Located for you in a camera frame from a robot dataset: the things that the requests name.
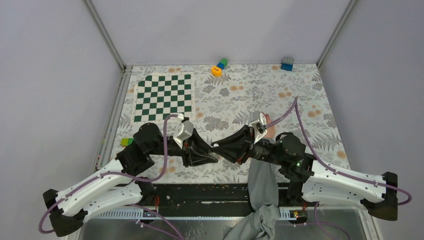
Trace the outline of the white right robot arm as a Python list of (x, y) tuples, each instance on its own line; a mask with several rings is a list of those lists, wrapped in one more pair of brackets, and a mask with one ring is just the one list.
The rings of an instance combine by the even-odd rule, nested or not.
[(347, 205), (364, 209), (378, 219), (398, 219), (395, 173), (370, 175), (321, 164), (291, 132), (277, 135), (274, 142), (255, 137), (254, 128), (245, 125), (213, 142), (209, 153), (239, 165), (251, 158), (279, 166), (278, 172), (289, 180), (285, 197), (293, 206), (317, 202)]

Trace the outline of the grey sleeved forearm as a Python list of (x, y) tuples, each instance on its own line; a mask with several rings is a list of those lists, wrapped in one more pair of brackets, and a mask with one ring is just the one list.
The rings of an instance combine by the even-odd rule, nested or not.
[(225, 240), (273, 240), (275, 223), (281, 217), (276, 166), (256, 159), (250, 161), (247, 188), (249, 215), (239, 221), (224, 237)]

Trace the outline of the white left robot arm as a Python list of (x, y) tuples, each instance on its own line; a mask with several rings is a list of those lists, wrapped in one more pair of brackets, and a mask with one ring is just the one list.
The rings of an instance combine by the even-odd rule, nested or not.
[(79, 183), (58, 191), (49, 189), (43, 193), (47, 212), (38, 225), (47, 234), (43, 223), (49, 218), (57, 237), (68, 236), (84, 223), (109, 210), (141, 203), (144, 206), (155, 200), (153, 182), (164, 176), (161, 171), (154, 178), (141, 173), (155, 163), (151, 156), (180, 157), (184, 167), (215, 164), (219, 159), (212, 155), (212, 148), (198, 134), (194, 125), (183, 120), (174, 135), (166, 136), (155, 123), (145, 123), (133, 135), (133, 141), (120, 151), (104, 167)]

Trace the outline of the person's hand with painted nails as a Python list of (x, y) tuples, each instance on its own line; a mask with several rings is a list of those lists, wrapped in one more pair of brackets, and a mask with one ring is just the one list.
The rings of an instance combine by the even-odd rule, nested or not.
[[(267, 113), (265, 114), (265, 119), (267, 124), (270, 124), (272, 122), (270, 115)], [(276, 127), (273, 125), (271, 127), (267, 127), (267, 133), (263, 138), (273, 141), (275, 139), (275, 135), (276, 135)]]

